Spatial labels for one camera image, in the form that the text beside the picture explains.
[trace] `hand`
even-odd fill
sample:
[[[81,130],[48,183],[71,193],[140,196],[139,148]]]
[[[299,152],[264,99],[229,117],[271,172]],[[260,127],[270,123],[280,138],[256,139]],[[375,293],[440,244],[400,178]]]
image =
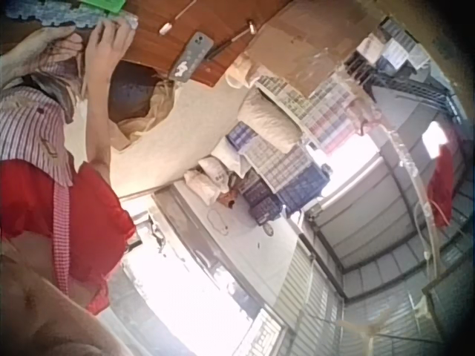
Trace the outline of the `hand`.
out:
[[[102,20],[91,33],[85,56],[85,77],[93,83],[109,83],[116,66],[134,39],[135,31],[124,19]]]
[[[82,38],[75,26],[43,27],[31,33],[9,53],[16,74],[24,76],[43,66],[75,57],[82,50]]]

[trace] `plastic bag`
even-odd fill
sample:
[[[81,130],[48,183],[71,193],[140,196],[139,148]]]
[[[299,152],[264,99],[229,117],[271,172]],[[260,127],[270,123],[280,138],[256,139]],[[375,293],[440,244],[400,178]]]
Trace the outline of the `plastic bag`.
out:
[[[214,157],[200,159],[198,164],[205,171],[211,181],[220,189],[221,193],[229,192],[229,175],[221,162]]]
[[[186,185],[207,205],[216,202],[221,194],[220,189],[205,174],[198,171],[187,171],[184,178]]]
[[[251,169],[246,157],[241,156],[234,147],[223,137],[214,150],[211,152],[213,157],[218,158],[230,171],[235,172],[240,178],[244,178]]]

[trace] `red bag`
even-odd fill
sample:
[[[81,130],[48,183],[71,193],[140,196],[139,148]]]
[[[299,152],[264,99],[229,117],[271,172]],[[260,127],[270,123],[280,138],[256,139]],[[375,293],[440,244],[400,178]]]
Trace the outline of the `red bag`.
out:
[[[451,150],[447,145],[441,145],[439,150],[436,170],[427,187],[427,197],[431,202],[436,226],[442,228],[448,226],[446,221],[450,222],[452,218],[453,160]],[[445,219],[433,202],[440,207]]]

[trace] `white bag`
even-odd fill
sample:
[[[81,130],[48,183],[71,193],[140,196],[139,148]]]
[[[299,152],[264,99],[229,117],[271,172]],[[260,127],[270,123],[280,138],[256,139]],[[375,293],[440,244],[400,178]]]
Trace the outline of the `white bag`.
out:
[[[257,88],[247,93],[237,119],[283,154],[288,154],[301,138],[300,128],[275,104],[264,98]]]
[[[186,185],[207,205],[211,205],[220,196],[220,189],[206,176],[198,171],[184,174]]]
[[[211,181],[220,189],[221,193],[227,193],[229,191],[229,175],[223,165],[221,165],[219,159],[207,157],[200,159],[198,164],[205,171]]]
[[[241,156],[234,147],[223,137],[214,150],[211,152],[213,157],[218,158],[230,171],[235,172],[240,178],[244,178],[251,169],[246,157]]]

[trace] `green object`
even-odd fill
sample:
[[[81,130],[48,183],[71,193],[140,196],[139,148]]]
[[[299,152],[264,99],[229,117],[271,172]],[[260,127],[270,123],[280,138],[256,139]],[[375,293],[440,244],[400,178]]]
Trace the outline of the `green object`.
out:
[[[81,2],[100,7],[101,9],[111,11],[112,13],[118,13],[125,4],[125,0],[81,0]]]

